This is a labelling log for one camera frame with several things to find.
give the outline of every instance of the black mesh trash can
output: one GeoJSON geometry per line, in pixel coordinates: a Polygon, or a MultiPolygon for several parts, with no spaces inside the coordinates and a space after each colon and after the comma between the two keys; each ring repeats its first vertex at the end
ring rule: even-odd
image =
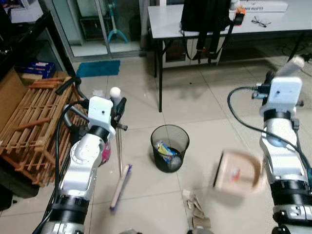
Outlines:
{"type": "Polygon", "coordinates": [[[163,125],[156,128],[151,136],[155,164],[163,172],[176,172],[183,164],[185,152],[190,144],[189,135],[180,127],[175,125],[163,125]],[[170,162],[165,161],[167,155],[160,153],[157,144],[162,141],[176,155],[170,162]]]}

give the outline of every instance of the tile floor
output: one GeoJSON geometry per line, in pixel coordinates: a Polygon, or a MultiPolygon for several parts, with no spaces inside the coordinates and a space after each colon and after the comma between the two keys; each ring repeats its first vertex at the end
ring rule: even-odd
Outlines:
{"type": "MultiPolygon", "coordinates": [[[[129,130],[123,134],[123,151],[125,162],[133,164],[117,212],[110,214],[109,205],[118,180],[116,147],[112,142],[111,159],[98,170],[85,233],[118,234],[133,228],[144,234],[185,234],[191,223],[190,211],[182,200],[183,189],[197,194],[215,234],[249,234],[251,230],[253,234],[271,233],[275,223],[269,188],[260,196],[240,199],[216,192],[211,184],[223,149],[262,155],[259,134],[234,120],[226,105],[227,94],[235,87],[262,81],[268,69],[279,67],[284,60],[277,56],[245,62],[243,66],[231,63],[167,69],[163,113],[157,111],[158,80],[154,79],[152,62],[147,58],[123,59],[115,77],[83,78],[82,90],[87,96],[93,90],[102,90],[107,95],[111,87],[119,86],[127,97],[123,123],[129,125],[129,130]],[[159,171],[151,159],[151,133],[165,123],[181,126],[190,136],[184,164],[172,174],[159,171]]],[[[307,65],[305,71],[312,73],[312,65],[307,65]]],[[[310,100],[311,77],[299,75],[304,82],[302,97],[310,100]]],[[[262,126],[258,115],[260,102],[251,100],[251,93],[235,95],[233,104],[246,122],[262,126]]],[[[302,123],[302,147],[312,161],[311,104],[300,109],[298,116],[302,123]]],[[[1,233],[31,233],[42,217],[51,190],[51,186],[41,189],[37,197],[22,200],[2,212],[1,233]]]]}

